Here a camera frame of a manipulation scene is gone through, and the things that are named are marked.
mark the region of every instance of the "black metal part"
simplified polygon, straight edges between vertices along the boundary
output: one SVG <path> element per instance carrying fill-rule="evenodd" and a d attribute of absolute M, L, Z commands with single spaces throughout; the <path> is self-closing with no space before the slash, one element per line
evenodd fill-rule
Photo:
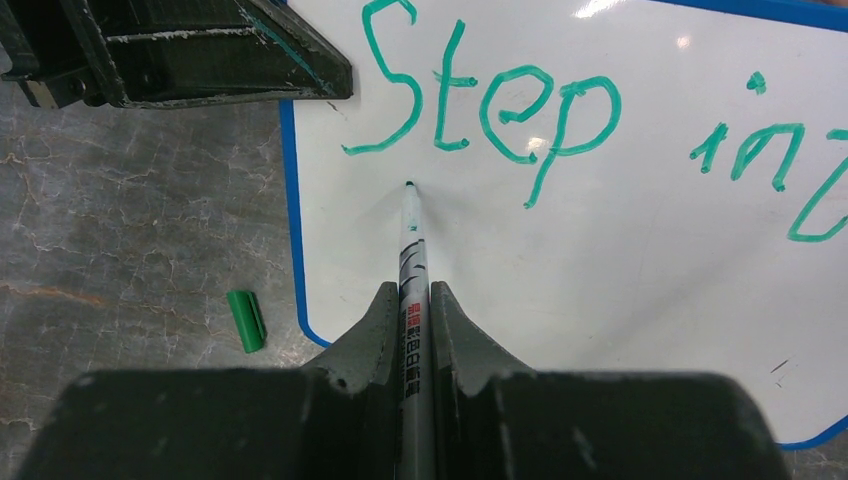
<path fill-rule="evenodd" d="M 62 395 L 19 478 L 394 477 L 397 286 L 297 370 L 108 372 Z M 441 479 L 788 479 L 750 398 L 709 374 L 536 373 L 435 282 Z"/>
<path fill-rule="evenodd" d="M 271 0 L 0 0 L 0 41 L 34 106 L 183 108 L 344 99 L 352 68 Z"/>

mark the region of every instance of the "marker body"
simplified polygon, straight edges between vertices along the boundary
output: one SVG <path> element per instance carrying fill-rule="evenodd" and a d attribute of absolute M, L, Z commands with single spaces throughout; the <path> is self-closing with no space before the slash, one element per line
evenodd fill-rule
<path fill-rule="evenodd" d="M 433 369 L 430 350 L 430 282 L 418 190 L 407 183 L 401 210 L 398 316 L 400 335 L 400 455 L 397 478 L 436 477 Z"/>

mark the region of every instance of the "marker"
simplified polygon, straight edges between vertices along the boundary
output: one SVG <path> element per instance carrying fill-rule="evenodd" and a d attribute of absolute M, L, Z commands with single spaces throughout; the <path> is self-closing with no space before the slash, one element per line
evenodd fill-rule
<path fill-rule="evenodd" d="M 400 234 L 400 341 L 401 400 L 399 480 L 436 478 L 433 370 L 430 355 L 430 281 L 421 229 L 421 199 L 406 182 Z"/>

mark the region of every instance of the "blue frame edge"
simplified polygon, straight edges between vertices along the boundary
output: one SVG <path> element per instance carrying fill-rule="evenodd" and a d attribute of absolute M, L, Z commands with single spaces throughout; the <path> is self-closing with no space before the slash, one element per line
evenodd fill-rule
<path fill-rule="evenodd" d="M 745 17 L 774 20 L 795 25 L 848 32 L 848 8 L 833 7 L 805 0 L 652 0 L 661 3 L 700 8 Z M 300 218 L 300 188 L 297 176 L 297 147 L 295 144 L 294 104 L 280 101 L 280 128 L 283 142 L 283 169 L 286 182 L 286 202 L 291 235 L 292 266 L 294 269 L 297 323 L 307 338 L 326 348 L 331 342 L 321 338 L 309 325 L 306 310 L 306 276 L 303 267 L 303 231 Z M 779 443 L 785 451 L 804 450 L 822 445 L 848 429 L 848 415 L 815 437 L 802 442 Z"/>

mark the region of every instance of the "concrete floor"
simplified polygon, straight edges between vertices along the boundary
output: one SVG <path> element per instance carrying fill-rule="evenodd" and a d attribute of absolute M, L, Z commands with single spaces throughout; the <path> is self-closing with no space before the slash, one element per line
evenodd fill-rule
<path fill-rule="evenodd" d="M 281 158 L 274 103 L 49 111 L 0 85 L 0 480 L 84 372 L 319 352 L 296 321 Z M 227 306 L 237 288 L 269 331 L 253 355 Z M 848 479 L 848 436 L 786 460 L 797 479 Z"/>

